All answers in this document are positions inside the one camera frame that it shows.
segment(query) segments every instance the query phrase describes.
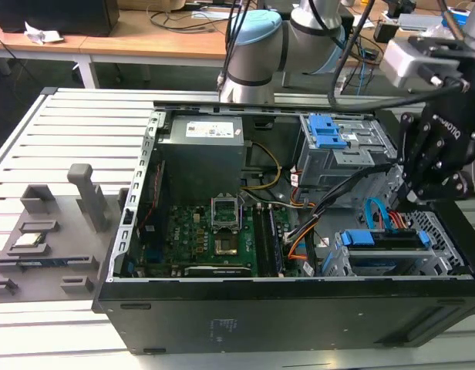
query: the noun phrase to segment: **green motherboard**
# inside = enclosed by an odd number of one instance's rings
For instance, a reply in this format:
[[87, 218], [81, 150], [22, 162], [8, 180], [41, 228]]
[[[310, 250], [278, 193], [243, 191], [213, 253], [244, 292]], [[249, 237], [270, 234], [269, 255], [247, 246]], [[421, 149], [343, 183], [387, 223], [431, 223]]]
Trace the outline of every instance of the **green motherboard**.
[[[252, 277], [258, 277], [254, 207], [238, 211], [239, 230], [215, 230], [211, 222], [211, 206], [172, 206], [163, 247], [147, 245], [144, 248], [145, 274], [151, 277], [171, 277], [184, 274], [185, 267], [245, 267]], [[273, 209], [279, 239], [288, 231], [287, 210]], [[215, 220], [236, 219], [233, 207], [216, 207]]]

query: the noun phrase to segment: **metal slotted table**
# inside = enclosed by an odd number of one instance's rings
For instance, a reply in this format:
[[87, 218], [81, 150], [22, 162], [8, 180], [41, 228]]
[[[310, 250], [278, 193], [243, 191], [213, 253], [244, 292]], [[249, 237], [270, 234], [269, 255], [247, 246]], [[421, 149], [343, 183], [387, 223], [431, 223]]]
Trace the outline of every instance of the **metal slotted table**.
[[[153, 101], [171, 99], [203, 102], [216, 101], [217, 96], [46, 89], [0, 150], [0, 250], [22, 212], [19, 198], [28, 183], [47, 183], [54, 195], [76, 195], [66, 173], [72, 163], [81, 162], [92, 165], [93, 182], [101, 184], [104, 194], [127, 187]], [[375, 98], [346, 96], [342, 101], [370, 99]], [[277, 94], [276, 101], [327, 103], [324, 96], [293, 94]], [[460, 207], [475, 226], [475, 200], [461, 202]], [[475, 315], [420, 348], [132, 356], [107, 316], [93, 314], [91, 304], [0, 304], [0, 368], [475, 368]]]

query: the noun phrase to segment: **light blue robot joint cap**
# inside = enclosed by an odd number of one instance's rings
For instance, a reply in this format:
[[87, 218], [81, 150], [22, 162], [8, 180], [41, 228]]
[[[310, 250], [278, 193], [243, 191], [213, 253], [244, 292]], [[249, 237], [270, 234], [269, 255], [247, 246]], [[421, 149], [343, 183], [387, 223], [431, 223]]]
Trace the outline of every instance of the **light blue robot joint cap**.
[[[234, 18], [231, 23], [231, 29], [234, 23], [237, 26], [241, 23], [242, 15]], [[252, 10], [246, 14], [241, 30], [237, 34], [235, 45], [247, 45], [258, 42], [277, 31], [282, 24], [281, 16], [277, 12], [268, 10]]]

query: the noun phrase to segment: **gray floor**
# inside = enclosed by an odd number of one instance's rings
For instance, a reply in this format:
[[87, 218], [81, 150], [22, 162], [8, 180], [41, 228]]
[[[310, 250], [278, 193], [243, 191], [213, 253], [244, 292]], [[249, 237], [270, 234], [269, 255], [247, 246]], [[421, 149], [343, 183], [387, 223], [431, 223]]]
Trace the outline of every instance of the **gray floor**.
[[[40, 94], [43, 86], [77, 87], [83, 85], [73, 82], [71, 62], [51, 62], [29, 60], [27, 69], [40, 81], [41, 85], [22, 70], [22, 67], [10, 61], [12, 74], [0, 76], [0, 146], [13, 131], [27, 109]], [[186, 66], [151, 66], [152, 81], [142, 80], [140, 67], [136, 65], [120, 65], [123, 81], [116, 82], [117, 71], [112, 64], [96, 65], [100, 86], [104, 89], [161, 89], [161, 90], [200, 90], [214, 91], [219, 73], [218, 68], [186, 67]], [[352, 84], [358, 85], [358, 76], [354, 76]], [[327, 93], [331, 75], [291, 76], [291, 87], [281, 87], [281, 74], [276, 73], [273, 81], [276, 91], [290, 93]], [[376, 76], [367, 89], [361, 89], [363, 95], [394, 96], [401, 91], [393, 88], [383, 76]], [[356, 88], [348, 87], [344, 94], [356, 94]]]

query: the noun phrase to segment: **motherboard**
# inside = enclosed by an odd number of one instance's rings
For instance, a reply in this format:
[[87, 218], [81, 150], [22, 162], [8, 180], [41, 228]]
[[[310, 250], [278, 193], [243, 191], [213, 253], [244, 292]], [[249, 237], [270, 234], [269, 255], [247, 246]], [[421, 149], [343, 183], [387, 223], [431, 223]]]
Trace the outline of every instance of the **motherboard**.
[[[241, 205], [235, 213], [230, 202], [216, 205], [170, 207], [163, 245], [147, 243], [143, 248], [139, 263], [143, 273], [159, 278], [221, 274], [259, 277], [282, 273], [285, 269], [282, 235], [290, 228], [287, 209]], [[236, 228], [219, 226], [220, 222], [235, 220]]]

